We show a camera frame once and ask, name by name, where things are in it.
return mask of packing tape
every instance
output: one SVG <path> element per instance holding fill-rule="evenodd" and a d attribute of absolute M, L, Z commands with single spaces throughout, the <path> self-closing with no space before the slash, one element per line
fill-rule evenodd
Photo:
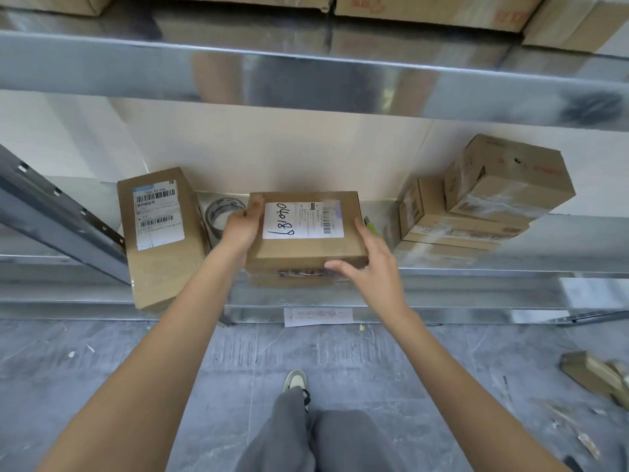
<path fill-rule="evenodd" d="M 226 212 L 237 212 L 238 210 L 244 210 L 246 208 L 245 204 L 233 197 L 218 199 L 206 209 L 204 215 L 205 223 L 208 225 L 212 234 L 220 240 L 223 238 L 223 229 L 216 226 L 216 220 Z"/>

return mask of white sneaker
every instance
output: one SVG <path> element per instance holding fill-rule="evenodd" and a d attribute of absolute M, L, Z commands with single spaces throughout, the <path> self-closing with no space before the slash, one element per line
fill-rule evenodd
<path fill-rule="evenodd" d="M 294 369 L 284 381 L 284 389 L 282 392 L 287 392 L 289 389 L 293 388 L 301 388 L 304 392 L 304 407 L 306 411 L 308 410 L 308 405 L 310 404 L 310 393 L 308 392 L 308 378 L 306 377 L 306 373 L 304 373 L 301 369 Z"/>

